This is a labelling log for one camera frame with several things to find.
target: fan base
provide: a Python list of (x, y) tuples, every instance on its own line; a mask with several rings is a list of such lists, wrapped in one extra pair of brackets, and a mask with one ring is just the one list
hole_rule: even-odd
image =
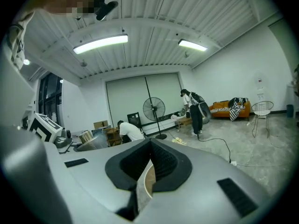
[(159, 139), (159, 140), (164, 140), (164, 139), (166, 139), (166, 137), (167, 137), (167, 135), (163, 133), (163, 134), (157, 135), (155, 138)]

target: trash can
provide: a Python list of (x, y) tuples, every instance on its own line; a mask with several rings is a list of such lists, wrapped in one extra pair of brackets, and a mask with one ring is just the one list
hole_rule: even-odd
[(294, 115), (294, 106), (293, 105), (287, 105), (286, 106), (286, 116), (288, 118), (293, 118)]

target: orange sofa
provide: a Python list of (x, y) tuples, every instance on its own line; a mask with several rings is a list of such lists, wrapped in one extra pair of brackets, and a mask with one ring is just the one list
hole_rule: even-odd
[[(225, 108), (225, 107), (228, 107), (228, 102), (229, 102), (229, 100), (222, 101), (222, 102), (215, 102), (209, 108), (210, 108), (210, 110)], [(250, 114), (250, 109), (251, 109), (250, 102), (247, 101), (244, 106), (245, 106), (245, 109), (240, 111), (239, 117), (248, 118), (249, 114)], [(212, 113), (212, 117), (228, 117), (229, 118), (229, 111), (218, 111), (216, 113)]]

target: black pants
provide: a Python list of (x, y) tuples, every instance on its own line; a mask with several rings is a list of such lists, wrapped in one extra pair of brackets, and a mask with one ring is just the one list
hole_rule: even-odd
[(193, 131), (198, 134), (199, 130), (202, 130), (202, 114), (198, 108), (198, 105), (190, 106), (190, 115), (192, 119)]

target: clothing pile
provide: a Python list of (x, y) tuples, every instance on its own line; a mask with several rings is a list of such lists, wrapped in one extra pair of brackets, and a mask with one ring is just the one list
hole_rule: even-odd
[(244, 104), (248, 101), (248, 98), (236, 97), (229, 101), (228, 107), (218, 108), (211, 110), (211, 113), (216, 113), (219, 111), (229, 111), (229, 118), (234, 121), (240, 113), (240, 110), (245, 109)]

